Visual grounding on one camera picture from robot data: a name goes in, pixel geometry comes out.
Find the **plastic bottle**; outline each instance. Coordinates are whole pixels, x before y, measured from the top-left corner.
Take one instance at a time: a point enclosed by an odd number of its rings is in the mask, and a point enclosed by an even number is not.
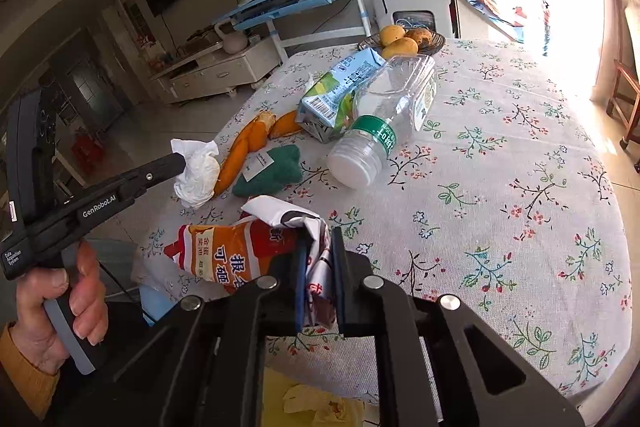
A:
[[[355,122],[327,158],[331,174],[351,188],[368,187],[398,143],[422,128],[436,93],[435,62],[423,55],[390,58],[353,99]]]

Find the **tv stand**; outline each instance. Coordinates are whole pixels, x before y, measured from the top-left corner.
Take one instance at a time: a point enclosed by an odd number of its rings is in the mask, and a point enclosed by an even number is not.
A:
[[[223,92],[233,96],[236,86],[258,82],[279,64],[271,37],[235,55],[224,52],[218,42],[155,74],[149,83],[167,104]]]

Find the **floral tablecloth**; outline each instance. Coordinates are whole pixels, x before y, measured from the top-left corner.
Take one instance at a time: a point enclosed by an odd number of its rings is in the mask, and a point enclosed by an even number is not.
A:
[[[222,157],[255,114],[294,109],[309,73],[354,46],[294,55],[216,140]],[[368,190],[340,185],[330,146],[295,143],[303,181],[277,196],[340,225],[350,250],[407,293],[459,295],[563,394],[606,380],[630,344],[631,281],[622,220],[590,138],[537,59],[518,44],[451,39],[435,57],[438,93],[417,139],[392,152]],[[230,192],[198,211],[176,198],[159,209],[134,278],[172,299],[225,294],[175,267],[162,246],[185,223],[230,224]],[[372,339],[306,328],[268,341],[276,370],[343,396],[375,400]]]

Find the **silver bolt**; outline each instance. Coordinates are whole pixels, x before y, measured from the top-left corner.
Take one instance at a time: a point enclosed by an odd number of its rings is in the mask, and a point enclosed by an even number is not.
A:
[[[200,299],[200,297],[197,297],[195,295],[187,295],[180,301],[180,308],[182,308],[186,312],[194,312],[200,307],[201,304],[202,299]]]
[[[263,275],[259,277],[255,282],[258,285],[258,288],[262,288],[263,290],[270,290],[271,288],[275,288],[276,284],[278,284],[278,280],[271,275]]]
[[[440,305],[450,311],[455,311],[460,308],[460,299],[455,295],[443,295],[440,297]]]
[[[363,280],[362,283],[367,287],[370,288],[372,290],[378,290],[380,288],[382,288],[382,286],[385,283],[385,280],[382,279],[382,277],[378,277],[377,275],[367,275]]]

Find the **human hand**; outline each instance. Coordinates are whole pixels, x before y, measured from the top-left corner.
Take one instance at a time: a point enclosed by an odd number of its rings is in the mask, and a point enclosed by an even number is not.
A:
[[[78,281],[69,297],[76,316],[73,328],[79,338],[87,338],[95,346],[104,338],[109,322],[98,260],[86,241],[80,243],[76,266]],[[68,286],[65,269],[33,268],[18,280],[16,288],[18,321],[9,331],[12,341],[25,359],[49,375],[56,374],[69,353],[51,325],[43,302],[60,297]]]

